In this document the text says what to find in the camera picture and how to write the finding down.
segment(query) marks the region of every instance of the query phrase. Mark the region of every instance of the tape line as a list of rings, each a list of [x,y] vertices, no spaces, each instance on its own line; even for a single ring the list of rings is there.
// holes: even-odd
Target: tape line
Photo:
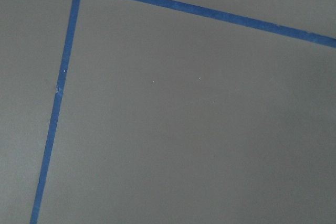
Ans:
[[[280,34],[287,37],[296,39],[307,40],[316,44],[321,44],[329,47],[336,47],[336,39],[327,36],[309,33],[303,30],[290,28],[286,26],[279,26],[274,23],[265,22],[253,18],[239,16],[236,14],[221,12],[219,10],[213,10],[201,6],[182,3],[174,0],[134,0],[156,6],[161,6],[173,10],[178,10],[185,13],[190,13],[207,18],[217,19],[224,22],[233,23],[236,25],[242,25],[258,30],[268,31],[275,34]]]
[[[62,103],[63,89],[65,86],[65,81],[66,81],[66,76],[67,76],[67,71],[68,71],[68,66],[69,66],[72,43],[74,41],[76,22],[77,22],[78,10],[79,10],[79,2],[80,0],[72,0],[68,29],[67,29],[63,54],[62,54],[61,65],[59,68],[59,74],[58,74],[58,80],[57,80],[57,86],[56,86],[57,89],[56,89],[56,93],[54,97],[54,105],[52,106],[53,110],[51,112],[48,136],[47,136],[46,146],[45,146],[45,150],[43,154],[42,166],[41,166],[40,177],[39,177],[39,181],[38,181],[38,185],[37,185],[37,189],[35,193],[33,209],[32,209],[32,213],[30,217],[30,224],[37,223],[37,219],[38,219],[38,215],[40,211],[43,191],[44,191],[47,173],[48,173],[48,167],[50,163],[51,152],[53,150],[52,146],[54,144],[59,111],[60,111],[61,103]]]

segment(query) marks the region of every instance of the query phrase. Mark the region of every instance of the blue painter's tape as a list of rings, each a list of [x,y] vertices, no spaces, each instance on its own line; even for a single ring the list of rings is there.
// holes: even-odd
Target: blue painter's tape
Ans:
[[[328,47],[336,48],[336,39],[324,35],[309,33],[300,29],[295,29],[287,26],[279,26],[274,23],[265,22],[258,19],[239,16],[236,14],[226,13],[219,10],[213,10],[197,5],[187,4],[174,0],[134,0],[151,5],[161,6],[180,12],[190,13],[198,16],[221,20],[236,25],[242,25],[262,31],[268,31],[295,39],[306,40],[316,44],[321,44]]]
[[[46,178],[48,174],[48,167],[50,163],[51,151],[53,150],[52,146],[54,144],[59,111],[60,111],[61,103],[62,103],[63,89],[65,86],[65,81],[67,77],[67,70],[69,66],[72,43],[74,41],[76,22],[77,22],[77,17],[78,17],[78,10],[79,10],[79,3],[80,3],[80,0],[72,0],[67,35],[65,39],[63,55],[62,55],[62,60],[61,60],[61,65],[59,68],[59,74],[58,74],[58,80],[57,80],[57,91],[54,97],[54,105],[52,106],[53,110],[51,112],[48,136],[47,136],[46,146],[45,146],[45,150],[43,154],[42,166],[41,166],[41,171],[40,171],[39,182],[38,182],[37,189],[36,189],[33,210],[32,210],[31,217],[30,217],[30,224],[37,223],[39,210],[41,206],[44,186],[45,186]]]

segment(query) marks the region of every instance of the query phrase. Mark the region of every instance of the blue tape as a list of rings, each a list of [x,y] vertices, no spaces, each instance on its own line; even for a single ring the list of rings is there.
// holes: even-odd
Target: blue tape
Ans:
[[[207,18],[217,19],[224,22],[229,22],[236,25],[242,25],[262,31],[268,31],[295,39],[306,40],[316,44],[321,44],[328,47],[336,48],[336,39],[319,35],[315,33],[309,33],[300,29],[295,29],[287,26],[279,26],[274,23],[265,22],[258,19],[239,16],[231,13],[221,12],[219,10],[213,10],[210,8],[200,7],[197,5],[191,5],[174,0],[134,0],[151,5],[161,6],[180,12],[190,13]]]
[[[48,167],[50,163],[50,157],[52,152],[52,146],[54,144],[55,133],[57,128],[59,111],[62,103],[63,89],[65,86],[65,81],[67,77],[67,71],[69,66],[69,60],[71,55],[72,43],[74,41],[76,22],[78,17],[80,0],[72,0],[67,35],[65,39],[63,55],[61,60],[61,65],[59,68],[58,80],[57,80],[57,91],[54,97],[53,110],[51,112],[48,136],[46,141],[46,146],[43,154],[42,166],[40,171],[40,177],[36,189],[34,205],[30,217],[30,224],[36,224],[38,219],[38,214],[40,211],[43,191],[46,183],[46,178],[48,174]]]

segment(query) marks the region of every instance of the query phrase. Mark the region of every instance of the gray floor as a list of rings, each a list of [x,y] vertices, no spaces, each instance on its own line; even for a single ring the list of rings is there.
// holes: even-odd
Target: gray floor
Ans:
[[[335,37],[332,0],[239,1]],[[0,0],[0,223],[29,223],[70,2]],[[335,83],[333,48],[81,0],[39,223],[333,223]]]

